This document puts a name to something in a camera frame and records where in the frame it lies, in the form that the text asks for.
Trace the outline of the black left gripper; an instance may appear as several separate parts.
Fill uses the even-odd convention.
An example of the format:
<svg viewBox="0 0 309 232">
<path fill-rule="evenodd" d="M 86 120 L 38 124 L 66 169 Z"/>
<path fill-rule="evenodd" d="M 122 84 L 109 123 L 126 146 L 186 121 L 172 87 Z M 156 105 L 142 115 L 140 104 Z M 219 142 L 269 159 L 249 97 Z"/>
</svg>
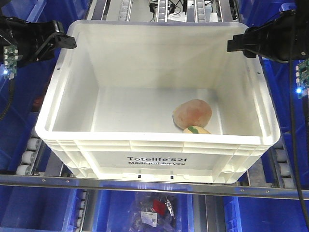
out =
<svg viewBox="0 0 309 232">
<path fill-rule="evenodd" d="M 18 67 L 33 62 L 50 60 L 55 49 L 75 49 L 74 37 L 65 34 L 62 23 L 48 21 L 30 23 L 17 17 L 0 17 L 0 61 L 3 63 L 3 47 L 16 45 Z"/>
</svg>

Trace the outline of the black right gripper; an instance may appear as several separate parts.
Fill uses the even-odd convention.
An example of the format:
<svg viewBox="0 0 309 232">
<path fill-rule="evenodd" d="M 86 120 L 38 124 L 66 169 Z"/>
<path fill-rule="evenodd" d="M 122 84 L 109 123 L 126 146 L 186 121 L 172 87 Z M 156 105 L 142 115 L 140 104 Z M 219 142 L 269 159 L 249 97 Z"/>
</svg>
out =
<svg viewBox="0 0 309 232">
<path fill-rule="evenodd" d="M 257 55 L 273 61 L 309 58 L 309 2 L 296 0 L 296 9 L 284 11 L 260 28 L 247 28 L 227 41 L 227 52 L 241 51 L 247 58 Z"/>
</svg>

